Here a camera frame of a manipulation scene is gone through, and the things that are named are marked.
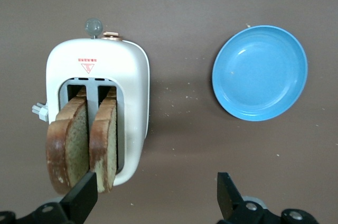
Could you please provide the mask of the blue plate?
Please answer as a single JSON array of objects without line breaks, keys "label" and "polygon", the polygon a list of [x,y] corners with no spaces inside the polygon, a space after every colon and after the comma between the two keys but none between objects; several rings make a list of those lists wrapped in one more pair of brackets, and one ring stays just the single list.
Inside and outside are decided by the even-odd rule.
[{"label": "blue plate", "polygon": [[260,122],[290,109],[303,92],[307,73],[306,53],[298,39],[280,27],[253,26],[220,49],[212,88],[229,114]]}]

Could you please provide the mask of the white toaster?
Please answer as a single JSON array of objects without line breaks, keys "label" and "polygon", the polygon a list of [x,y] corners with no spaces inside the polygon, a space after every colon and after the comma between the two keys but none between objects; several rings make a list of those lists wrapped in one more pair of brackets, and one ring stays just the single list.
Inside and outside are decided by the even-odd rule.
[{"label": "white toaster", "polygon": [[76,94],[87,92],[88,122],[95,115],[109,87],[117,91],[117,176],[114,185],[128,181],[135,173],[149,121],[150,69],[145,51],[105,32],[102,23],[86,21],[86,39],[73,39],[57,45],[46,64],[46,103],[49,121]]}]

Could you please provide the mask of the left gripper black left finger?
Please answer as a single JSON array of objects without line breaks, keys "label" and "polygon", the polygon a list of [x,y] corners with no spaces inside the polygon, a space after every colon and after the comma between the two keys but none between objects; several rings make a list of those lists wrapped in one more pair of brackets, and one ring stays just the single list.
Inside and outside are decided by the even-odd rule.
[{"label": "left gripper black left finger", "polygon": [[89,171],[60,202],[45,203],[22,218],[2,211],[0,224],[84,224],[97,200],[97,176]]}]

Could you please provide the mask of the white toaster power plug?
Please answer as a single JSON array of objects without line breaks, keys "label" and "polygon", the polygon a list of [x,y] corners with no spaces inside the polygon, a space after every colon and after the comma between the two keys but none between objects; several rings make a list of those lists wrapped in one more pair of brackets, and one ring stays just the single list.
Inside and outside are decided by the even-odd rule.
[{"label": "white toaster power plug", "polygon": [[32,106],[32,113],[37,114],[39,119],[48,122],[49,121],[49,109],[48,104],[42,104],[40,102]]}]

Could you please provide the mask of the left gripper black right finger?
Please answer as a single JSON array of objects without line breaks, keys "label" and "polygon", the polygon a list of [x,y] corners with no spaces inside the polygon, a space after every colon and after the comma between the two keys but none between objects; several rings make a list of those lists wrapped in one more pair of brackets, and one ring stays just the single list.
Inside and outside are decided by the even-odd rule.
[{"label": "left gripper black right finger", "polygon": [[278,216],[270,212],[261,200],[242,197],[226,172],[218,173],[217,201],[223,216],[217,224],[319,224],[304,210],[289,208]]}]

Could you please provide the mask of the brown bread slice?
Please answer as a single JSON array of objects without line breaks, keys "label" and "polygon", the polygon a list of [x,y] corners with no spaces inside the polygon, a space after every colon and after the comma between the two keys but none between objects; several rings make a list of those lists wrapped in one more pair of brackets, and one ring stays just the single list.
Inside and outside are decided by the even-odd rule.
[{"label": "brown bread slice", "polygon": [[90,171],[96,173],[98,193],[110,192],[117,172],[117,94],[111,87],[92,123],[89,139]]},{"label": "brown bread slice", "polygon": [[89,170],[89,135],[86,88],[57,114],[48,127],[46,161],[51,184],[68,193]]}]

